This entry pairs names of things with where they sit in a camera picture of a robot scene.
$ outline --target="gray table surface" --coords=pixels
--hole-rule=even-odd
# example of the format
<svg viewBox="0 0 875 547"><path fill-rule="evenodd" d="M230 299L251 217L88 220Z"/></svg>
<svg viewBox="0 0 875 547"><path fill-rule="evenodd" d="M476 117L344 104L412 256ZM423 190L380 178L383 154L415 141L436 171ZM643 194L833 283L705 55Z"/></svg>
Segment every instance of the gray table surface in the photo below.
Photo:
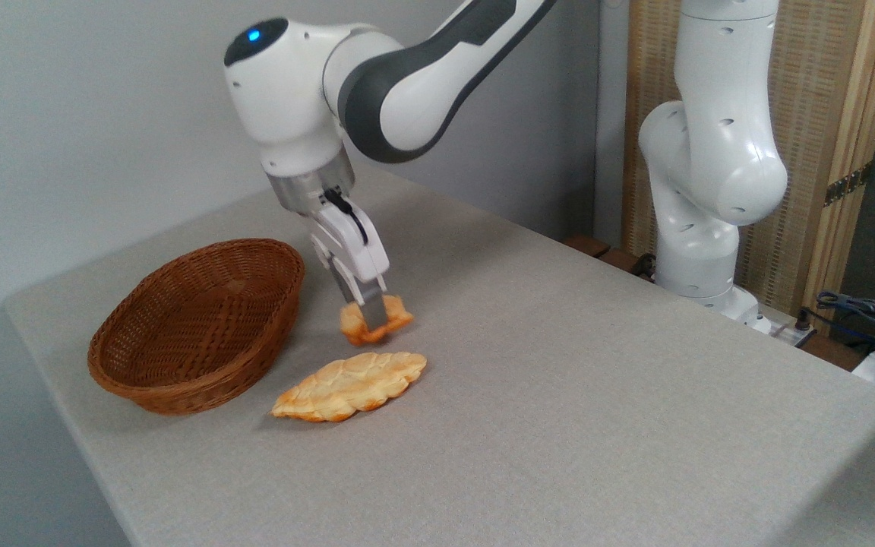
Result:
<svg viewBox="0 0 875 547"><path fill-rule="evenodd" d="M136 545L874 545L875 385L369 166L354 198L416 322L417 384L338 425L272 419L354 356L305 231L265 191L20 294L7 313ZM94 384L90 337L143 276L268 236L308 267L246 394L185 418Z"/></svg>

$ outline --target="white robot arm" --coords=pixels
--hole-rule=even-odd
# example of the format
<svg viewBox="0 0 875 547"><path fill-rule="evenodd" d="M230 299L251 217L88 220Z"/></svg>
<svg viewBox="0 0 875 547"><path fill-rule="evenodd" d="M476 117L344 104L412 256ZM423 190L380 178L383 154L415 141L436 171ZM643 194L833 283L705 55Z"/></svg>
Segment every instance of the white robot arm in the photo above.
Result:
<svg viewBox="0 0 875 547"><path fill-rule="evenodd" d="M768 331L734 285L738 227L782 200L788 174L772 134L768 63L778 0L684 0L674 79L682 101L643 121L657 217L656 282Z"/></svg>
<svg viewBox="0 0 875 547"><path fill-rule="evenodd" d="M232 99L279 201L305 219L371 328L386 322L389 261L347 198L354 177L343 132L381 162L426 153L554 3L468 0L406 49L365 24L275 18L226 51ZM684 100L655 109L640 132L659 222L657 283L752 325L761 324L757 301L733 285L737 227L778 207L787 186L767 94L777 10L778 0L683 0L674 72Z"/></svg>
<svg viewBox="0 0 875 547"><path fill-rule="evenodd" d="M468 0L406 49L369 25L316 27L279 17L249 27L226 51L232 100L260 145L272 188L305 219L324 266L369 328L387 320L390 263L374 224L347 198L354 176L343 132L381 162L421 156L554 3Z"/></svg>

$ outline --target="black wire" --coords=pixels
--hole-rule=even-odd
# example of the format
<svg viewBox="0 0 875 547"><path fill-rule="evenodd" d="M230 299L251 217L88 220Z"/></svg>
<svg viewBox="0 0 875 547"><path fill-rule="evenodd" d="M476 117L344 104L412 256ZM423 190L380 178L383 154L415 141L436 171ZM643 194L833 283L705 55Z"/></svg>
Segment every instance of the black wire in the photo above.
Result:
<svg viewBox="0 0 875 547"><path fill-rule="evenodd" d="M811 308L802 308L802 311L805 311L806 314L813 316L813 318L819 319L820 321L822 321L830 326L833 326L833 328L839 329L840 331L843 331L847 334L850 334L850 335L855 336L857 338L861 338L864 340L870 340L871 342L875 342L874 335L866 334L865 332L854 331L853 329L851 329L850 327L848 327L842 323L838 323L836 321L833 321L833 319L824 318L822 315L816 314L816 312L812 311Z"/></svg>
<svg viewBox="0 0 875 547"><path fill-rule="evenodd" d="M354 212L353 205L351 205L349 201L344 200L343 195L340 194L340 192L336 189L324 191L323 196L331 204L336 205L336 208L340 209L343 214L350 215L350 218L353 219L353 222L357 223L357 228L360 229L360 235L364 236L364 245L367 245L369 243L367 231L365 231L364 225L360 223L360 219L357 218L357 213Z"/></svg>

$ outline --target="wicker basket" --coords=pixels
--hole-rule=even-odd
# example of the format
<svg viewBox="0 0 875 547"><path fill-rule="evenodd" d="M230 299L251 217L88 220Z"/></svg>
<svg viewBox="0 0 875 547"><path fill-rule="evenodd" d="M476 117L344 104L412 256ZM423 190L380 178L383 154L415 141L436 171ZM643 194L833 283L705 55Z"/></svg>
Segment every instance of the wicker basket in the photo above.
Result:
<svg viewBox="0 0 875 547"><path fill-rule="evenodd" d="M163 415L212 409L272 366L299 310L299 253L273 239L198 249L151 273L93 335L90 376Z"/></svg>

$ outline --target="croissant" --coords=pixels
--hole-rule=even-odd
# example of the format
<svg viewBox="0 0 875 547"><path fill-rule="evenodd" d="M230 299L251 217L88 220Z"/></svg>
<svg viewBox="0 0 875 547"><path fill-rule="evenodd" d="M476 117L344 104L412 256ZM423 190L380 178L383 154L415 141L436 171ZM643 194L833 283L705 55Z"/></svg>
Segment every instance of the croissant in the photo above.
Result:
<svg viewBox="0 0 875 547"><path fill-rule="evenodd" d="M352 345L362 346L364 343L380 342L388 333L403 328L414 320L414 316L404 309L403 300L400 300L399 296L384 295L383 305L387 311L387 324L372 331L369 330L357 302L350 302L340 309L340 330Z"/></svg>
<svg viewBox="0 0 875 547"><path fill-rule="evenodd" d="M421 376L419 353L362 353L333 361L280 395L272 416L306 422L342 422L358 409L371 411L399 397Z"/></svg>

